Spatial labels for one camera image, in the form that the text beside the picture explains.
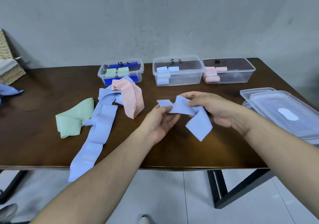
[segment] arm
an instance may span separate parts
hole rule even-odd
[[[158,105],[121,145],[70,184],[34,218],[42,223],[105,224],[149,150],[162,140],[180,115]]]
[[[266,118],[218,95],[187,92],[190,106],[204,106],[213,121],[240,132],[294,196],[319,218],[319,149]]]

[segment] folded pink cloth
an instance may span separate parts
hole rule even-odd
[[[211,82],[219,82],[220,77],[219,76],[207,76],[205,77],[205,82],[206,83],[211,83]]]
[[[206,71],[204,72],[204,77],[206,76],[217,76],[217,71]]]
[[[125,78],[114,79],[112,90],[121,90],[125,114],[134,119],[144,109],[142,90]]]
[[[205,67],[206,71],[216,71],[215,67]]]
[[[227,71],[227,67],[216,67],[217,71]]]

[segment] wicker basket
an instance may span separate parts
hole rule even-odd
[[[0,59],[12,59],[12,54],[8,43],[5,39],[3,31],[0,29]],[[0,84],[11,85],[14,81],[25,75],[26,72],[20,65],[14,66],[12,69],[0,75]]]

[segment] brown wooden table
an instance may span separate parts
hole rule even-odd
[[[145,109],[135,119],[130,119],[125,115],[124,108],[119,107],[110,136],[96,163],[111,153],[141,124],[146,114],[157,104],[157,99],[170,99],[174,102],[176,95],[180,93],[202,91],[242,104],[244,99],[239,94],[240,90],[272,87],[288,91],[308,103],[260,59],[250,58],[249,61],[256,71],[244,84],[208,85],[201,81],[196,85],[167,87],[156,86],[152,64],[146,64],[143,80],[138,83],[143,92]],[[99,66],[32,69],[12,84],[25,92],[3,98],[0,106],[0,169],[69,168],[86,140],[90,127],[83,126],[78,136],[61,139],[56,128],[55,115],[89,97],[93,97],[95,104],[97,103],[99,88],[104,87],[102,80],[97,77],[98,69]],[[188,121],[188,116],[183,115],[167,136],[151,149],[141,168],[267,168],[264,161],[234,129],[213,124],[213,130],[199,142],[185,127]],[[269,169],[260,171],[266,172],[254,177],[254,182],[269,173]],[[208,173],[217,173],[220,178],[221,171]],[[220,189],[225,184],[223,181],[223,178],[218,181],[217,177],[216,184],[220,185]]]

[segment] person's right arm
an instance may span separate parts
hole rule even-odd
[[[245,106],[203,92],[181,94],[204,106],[213,121],[240,132],[291,193],[319,218],[319,149]]]

